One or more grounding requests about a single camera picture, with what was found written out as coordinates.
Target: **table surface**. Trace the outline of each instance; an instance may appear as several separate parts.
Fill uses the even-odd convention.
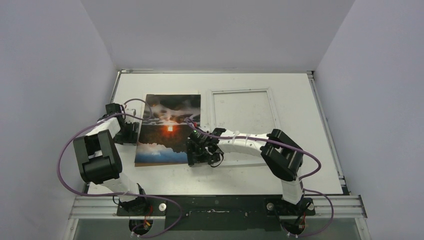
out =
[[[209,91],[249,88],[271,89],[281,130],[321,161],[321,170],[303,179],[304,187],[325,194],[342,194],[320,113],[308,77],[304,73],[126,73],[120,76],[114,102],[122,104],[128,99],[144,98],[146,94],[200,94],[200,125],[210,128]],[[138,101],[128,103],[127,108],[136,109],[139,117],[144,110],[143,104]],[[236,117],[229,115],[229,122],[234,122],[233,118]],[[137,147],[117,144],[116,148],[125,174],[150,195],[282,193],[281,181],[263,163],[249,166],[231,164],[245,159],[242,154],[225,159],[216,168],[207,165],[189,167],[187,164],[135,167]],[[309,173],[316,167],[314,160],[303,157],[302,174]],[[92,183],[88,192],[100,194],[111,191]]]

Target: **gray wall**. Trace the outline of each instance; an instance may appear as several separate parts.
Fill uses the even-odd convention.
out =
[[[120,69],[315,69],[354,0],[81,0]]]
[[[65,141],[92,124],[116,70],[79,0],[0,3],[0,238],[62,239],[74,196]],[[63,175],[82,188],[73,149]]]
[[[423,239],[424,1],[356,0],[315,72],[374,240]]]

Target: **white table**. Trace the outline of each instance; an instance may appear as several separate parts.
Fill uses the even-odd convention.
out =
[[[325,194],[342,193],[323,123],[308,77],[304,73],[126,73],[120,76],[114,102],[122,104],[128,99],[144,98],[146,94],[198,93],[201,94],[201,126],[208,128],[211,126],[209,90],[226,88],[270,88],[281,130],[322,163],[318,173],[303,179],[304,187]],[[137,101],[130,102],[127,107],[136,109],[139,117],[144,108],[143,104]],[[222,166],[216,168],[189,167],[187,164],[135,167],[136,146],[118,144],[116,146],[125,174],[139,183],[147,194],[271,195],[282,193],[280,180],[266,165],[226,166],[223,162]],[[303,174],[313,171],[316,167],[317,164],[311,158],[303,157]],[[107,188],[93,183],[88,192],[110,193]]]

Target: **picture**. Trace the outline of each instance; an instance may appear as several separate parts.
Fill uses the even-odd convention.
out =
[[[135,166],[187,164],[187,137],[192,129],[184,122],[191,118],[200,125],[201,96],[148,94],[153,118],[141,122]],[[149,117],[144,108],[143,118]]]

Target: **wall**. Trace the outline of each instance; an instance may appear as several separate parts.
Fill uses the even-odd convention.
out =
[[[424,1],[356,0],[315,72],[374,240],[422,239]]]
[[[116,70],[79,0],[0,3],[1,239],[62,239],[74,196],[65,141],[96,121]],[[63,173],[82,189],[73,149]]]
[[[119,69],[315,69],[354,0],[81,0]]]

